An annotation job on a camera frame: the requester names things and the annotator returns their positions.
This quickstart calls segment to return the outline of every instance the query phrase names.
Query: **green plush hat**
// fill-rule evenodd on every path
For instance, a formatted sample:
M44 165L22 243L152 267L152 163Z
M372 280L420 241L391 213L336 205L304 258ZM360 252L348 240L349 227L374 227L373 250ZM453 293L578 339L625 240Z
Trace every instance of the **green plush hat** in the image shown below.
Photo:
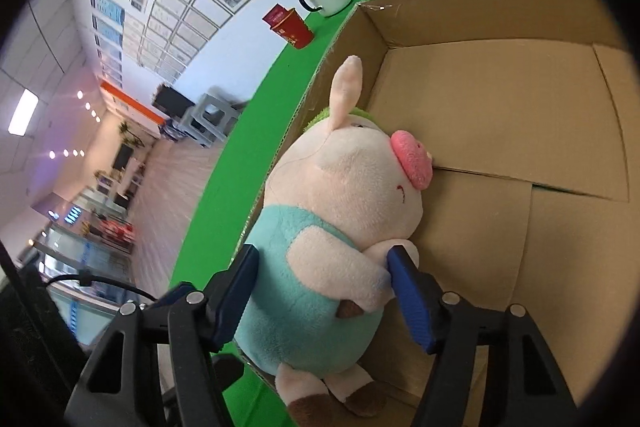
M373 120L373 117L366 111L363 111L357 107L354 107L349 114L354 114L355 116L361 116L363 118L366 118L367 120L372 121L373 123L376 123L375 120ZM324 120L325 118L329 118L329 108L325 107L322 111L320 111L318 114L316 114L316 117L310 121L308 124L306 124L305 130L303 131L306 132L309 129L311 129L316 123L318 123L319 121Z

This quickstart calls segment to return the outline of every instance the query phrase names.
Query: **ceiling light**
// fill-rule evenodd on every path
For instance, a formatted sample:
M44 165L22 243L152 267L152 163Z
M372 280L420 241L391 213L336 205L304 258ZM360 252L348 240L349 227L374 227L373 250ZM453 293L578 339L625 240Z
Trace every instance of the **ceiling light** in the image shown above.
M18 107L15 108L14 115L9 123L9 133L17 136L24 136L27 131L33 111L35 111L38 105L38 97L35 96L29 89L25 89L18 102Z

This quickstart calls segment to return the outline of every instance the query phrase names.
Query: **silver screw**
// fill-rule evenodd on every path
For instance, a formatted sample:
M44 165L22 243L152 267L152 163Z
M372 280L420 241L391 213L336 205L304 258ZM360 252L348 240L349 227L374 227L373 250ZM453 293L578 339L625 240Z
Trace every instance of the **silver screw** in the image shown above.
M512 304L509 306L509 311L511 315L515 315L516 317L524 317L527 314L527 310L522 304Z
M191 292L187 295L187 302L189 304L200 304L204 301L204 293L202 292Z
M120 313L123 315L130 315L132 314L134 311L136 311L136 305L133 304L133 302L125 302L121 307L120 307Z
M442 302L444 302L445 304L450 304L452 306L455 306L460 302L460 295L458 295L455 292L446 292L442 296Z

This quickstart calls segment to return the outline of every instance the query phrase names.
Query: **mug handle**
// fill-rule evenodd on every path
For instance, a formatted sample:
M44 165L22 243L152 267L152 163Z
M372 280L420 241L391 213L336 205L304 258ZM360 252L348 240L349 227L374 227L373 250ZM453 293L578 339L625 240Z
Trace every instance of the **mug handle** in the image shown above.
M299 0L299 1L300 1L300 4L302 4L302 7L308 12L318 12L322 9L322 6L312 8L311 6L309 6L309 4L306 3L305 0Z

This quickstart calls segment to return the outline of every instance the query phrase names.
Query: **green table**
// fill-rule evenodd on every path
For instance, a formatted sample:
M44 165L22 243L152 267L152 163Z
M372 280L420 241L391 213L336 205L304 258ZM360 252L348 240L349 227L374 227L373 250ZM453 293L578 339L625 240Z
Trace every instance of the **green table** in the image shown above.
M185 280L203 287L212 273L228 266L296 108L349 12L347 8L329 19L310 14L306 22L315 33L313 42L302 50L287 46L269 70L211 174L172 283ZM225 399L237 427L293 426L279 398L249 371L226 391Z

